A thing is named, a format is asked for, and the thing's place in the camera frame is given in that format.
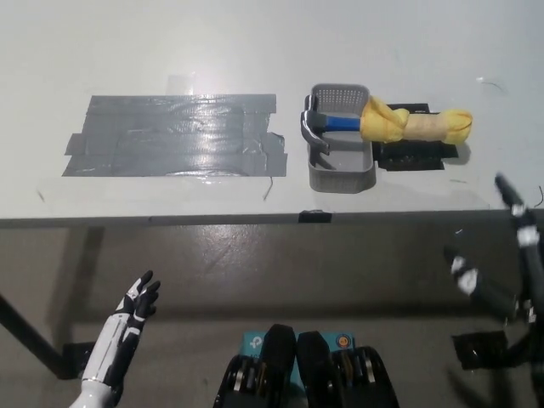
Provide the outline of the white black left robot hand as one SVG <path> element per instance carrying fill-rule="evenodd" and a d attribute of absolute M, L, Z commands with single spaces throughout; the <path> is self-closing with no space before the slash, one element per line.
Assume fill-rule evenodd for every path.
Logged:
<path fill-rule="evenodd" d="M 115 390 L 121 386 L 132 363 L 145 322 L 156 312 L 161 282 L 146 271 L 138 278 L 107 318 L 93 346 L 84 381 L 103 383 Z"/>

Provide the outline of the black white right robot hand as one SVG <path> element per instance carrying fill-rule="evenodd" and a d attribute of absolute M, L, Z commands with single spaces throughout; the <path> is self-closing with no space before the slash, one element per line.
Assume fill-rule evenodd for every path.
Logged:
<path fill-rule="evenodd" d="M 452 247 L 444 248 L 445 261 L 457 288 L 474 303 L 488 309 L 501 320 L 514 320 L 526 315 L 530 323 L 543 316 L 543 239 L 532 210 L 507 180 L 498 173 L 495 186 L 508 207 L 522 261 L 522 291 L 514 294 L 485 277 L 476 266 Z"/>

